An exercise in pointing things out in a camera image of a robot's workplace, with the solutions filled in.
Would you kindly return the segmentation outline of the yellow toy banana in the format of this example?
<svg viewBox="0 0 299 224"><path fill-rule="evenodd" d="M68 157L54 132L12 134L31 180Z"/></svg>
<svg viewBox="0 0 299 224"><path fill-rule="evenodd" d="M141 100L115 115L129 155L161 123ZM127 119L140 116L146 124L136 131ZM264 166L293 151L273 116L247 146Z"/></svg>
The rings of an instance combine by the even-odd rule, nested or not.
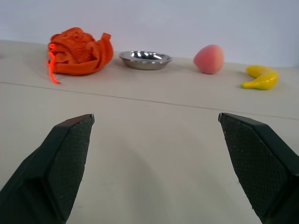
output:
<svg viewBox="0 0 299 224"><path fill-rule="evenodd" d="M279 73L270 67L261 65L251 65L246 68L246 72L254 80L241 84L244 89L270 90L279 80Z"/></svg>

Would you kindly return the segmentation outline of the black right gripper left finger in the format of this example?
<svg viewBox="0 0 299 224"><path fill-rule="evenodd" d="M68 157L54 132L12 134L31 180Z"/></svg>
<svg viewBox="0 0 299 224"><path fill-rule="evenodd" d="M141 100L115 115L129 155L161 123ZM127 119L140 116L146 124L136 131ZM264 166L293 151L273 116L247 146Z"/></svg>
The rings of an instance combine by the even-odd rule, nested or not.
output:
<svg viewBox="0 0 299 224"><path fill-rule="evenodd" d="M68 119L0 191L0 224L66 224L83 178L94 115Z"/></svg>

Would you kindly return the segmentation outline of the orange drawstring cloth bag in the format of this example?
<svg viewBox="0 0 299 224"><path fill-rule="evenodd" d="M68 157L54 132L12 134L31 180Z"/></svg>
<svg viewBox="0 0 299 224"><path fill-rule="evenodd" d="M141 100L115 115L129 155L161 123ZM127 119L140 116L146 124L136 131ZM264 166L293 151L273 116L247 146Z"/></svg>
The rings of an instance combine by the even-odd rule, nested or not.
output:
<svg viewBox="0 0 299 224"><path fill-rule="evenodd" d="M99 40L81 28L70 28L51 37L47 66L50 80L59 84L55 74L89 75L104 68L113 58L111 35L103 33Z"/></svg>

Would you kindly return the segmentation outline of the shallow steel dish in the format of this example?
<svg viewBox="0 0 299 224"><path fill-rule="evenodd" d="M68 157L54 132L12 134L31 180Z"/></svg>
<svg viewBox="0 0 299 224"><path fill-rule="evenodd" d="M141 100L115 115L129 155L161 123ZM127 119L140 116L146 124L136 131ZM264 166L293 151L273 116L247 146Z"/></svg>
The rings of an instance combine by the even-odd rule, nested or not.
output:
<svg viewBox="0 0 299 224"><path fill-rule="evenodd" d="M172 61L169 55L151 51L124 51L119 57L127 67L137 70L161 70Z"/></svg>

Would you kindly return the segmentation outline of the pink toy peach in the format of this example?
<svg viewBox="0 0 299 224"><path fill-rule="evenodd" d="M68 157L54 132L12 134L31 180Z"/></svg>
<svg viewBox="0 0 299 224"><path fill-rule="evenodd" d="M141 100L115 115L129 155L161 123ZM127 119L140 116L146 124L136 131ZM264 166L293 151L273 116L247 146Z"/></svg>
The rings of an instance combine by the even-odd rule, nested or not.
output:
<svg viewBox="0 0 299 224"><path fill-rule="evenodd" d="M224 52L219 45L208 45L196 54L193 62L200 72L212 75L222 69Z"/></svg>

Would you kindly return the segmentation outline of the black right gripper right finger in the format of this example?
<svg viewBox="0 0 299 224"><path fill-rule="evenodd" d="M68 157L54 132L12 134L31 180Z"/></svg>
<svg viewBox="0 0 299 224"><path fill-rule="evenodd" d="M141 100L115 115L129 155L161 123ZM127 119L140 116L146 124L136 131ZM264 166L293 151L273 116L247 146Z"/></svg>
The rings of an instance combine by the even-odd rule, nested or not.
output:
<svg viewBox="0 0 299 224"><path fill-rule="evenodd" d="M262 224L299 224L299 156L265 123L220 113L238 181Z"/></svg>

